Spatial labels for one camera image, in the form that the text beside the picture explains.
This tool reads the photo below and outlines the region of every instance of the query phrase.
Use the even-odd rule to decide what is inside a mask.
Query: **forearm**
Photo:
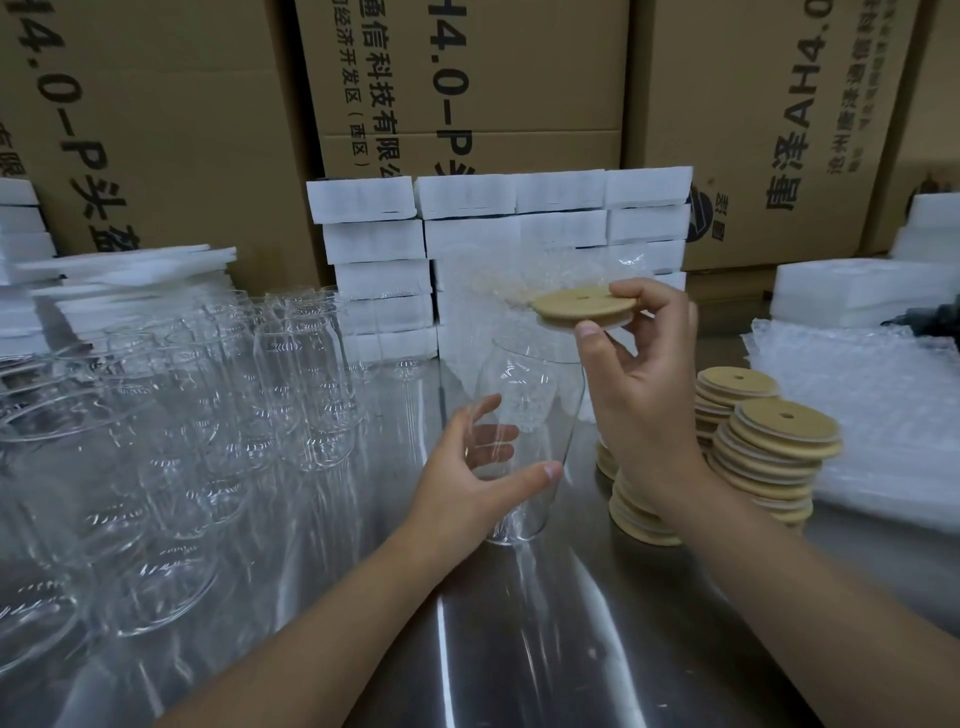
[[[158,722],[337,726],[443,573],[402,531],[324,598]]]
[[[953,637],[700,463],[651,497],[826,725],[960,725]]]

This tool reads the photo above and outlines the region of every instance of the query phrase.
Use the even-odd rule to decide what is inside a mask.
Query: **left hand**
[[[519,435],[514,425],[473,424],[499,405],[500,396],[491,395],[457,410],[423,467],[410,514],[398,530],[437,559],[440,578],[470,556],[511,509],[564,472],[561,463],[547,461],[496,480],[473,474],[471,468],[514,455],[513,446],[502,444]]]

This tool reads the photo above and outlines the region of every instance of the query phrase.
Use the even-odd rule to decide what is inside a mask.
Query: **stainless steel table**
[[[464,401],[436,363],[416,381],[381,382],[372,396],[382,416],[371,418],[349,463],[324,485],[335,497],[312,546],[305,538],[287,564],[281,621],[396,527],[444,412]],[[595,426],[580,424],[550,523],[536,540],[481,546],[427,600],[349,725],[818,724],[687,550],[639,544],[612,524],[611,483],[594,469],[595,441]],[[960,540],[827,506],[818,506],[805,534],[960,634]],[[142,723],[205,679],[193,667],[191,619],[217,623],[202,611],[187,615],[130,652],[130,673],[151,675],[141,681],[144,694],[131,696],[128,682],[121,694],[115,664],[105,672],[94,658],[56,691],[21,696],[17,724]]]

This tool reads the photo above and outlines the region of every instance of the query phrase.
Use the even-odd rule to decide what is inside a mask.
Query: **fingernail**
[[[564,466],[560,463],[545,463],[543,469],[546,470],[546,475],[551,482],[559,480],[560,476],[564,474]]]
[[[599,333],[600,327],[592,321],[581,321],[573,330],[576,332],[577,338],[582,339],[585,336],[592,336],[595,333]]]

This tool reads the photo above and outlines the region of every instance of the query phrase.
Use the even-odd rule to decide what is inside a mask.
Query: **hand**
[[[491,395],[457,410],[423,467],[410,514],[399,529],[417,541],[421,553],[437,559],[438,579],[480,546],[511,509],[563,474],[558,462],[537,463],[496,480],[473,474],[473,468],[514,456],[509,442],[519,435],[515,425],[474,424],[499,405],[500,396]]]
[[[637,356],[592,321],[577,325],[577,349],[604,442],[630,482],[655,497],[704,464],[693,415],[697,309],[686,293],[655,280],[618,280],[610,291],[637,299],[625,327]]]

